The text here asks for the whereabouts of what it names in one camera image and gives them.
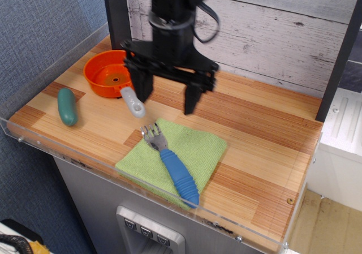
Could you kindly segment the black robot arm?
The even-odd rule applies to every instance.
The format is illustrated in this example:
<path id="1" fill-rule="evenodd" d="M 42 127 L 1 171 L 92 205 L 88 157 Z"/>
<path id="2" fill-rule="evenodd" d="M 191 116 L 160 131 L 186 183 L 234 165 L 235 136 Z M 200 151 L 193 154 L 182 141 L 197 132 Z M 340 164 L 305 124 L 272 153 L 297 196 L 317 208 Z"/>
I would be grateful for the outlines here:
<path id="1" fill-rule="evenodd" d="M 145 102 L 153 92 L 153 78 L 159 76 L 186 85 L 184 113 L 193 113 L 200 97 L 212 91 L 219 66 L 199 53 L 194 40 L 196 9 L 215 21 L 217 14 L 204 0 L 152 0 L 149 23 L 151 41 L 125 41 L 125 66 L 130 72 L 138 99 Z"/>

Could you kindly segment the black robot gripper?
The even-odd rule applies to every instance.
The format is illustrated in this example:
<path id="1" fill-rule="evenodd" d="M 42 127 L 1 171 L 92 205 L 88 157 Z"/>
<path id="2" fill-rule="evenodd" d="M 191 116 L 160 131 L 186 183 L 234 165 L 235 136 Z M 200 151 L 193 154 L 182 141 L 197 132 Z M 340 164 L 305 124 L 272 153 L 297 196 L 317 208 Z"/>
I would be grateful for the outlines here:
<path id="1" fill-rule="evenodd" d="M 127 53 L 125 65 L 141 102 L 153 92 L 154 75 L 187 85 L 185 115 L 194 112 L 203 93 L 214 89 L 218 65 L 196 50 L 193 38 L 190 27 L 173 31 L 154 27 L 151 41 L 122 43 Z"/>

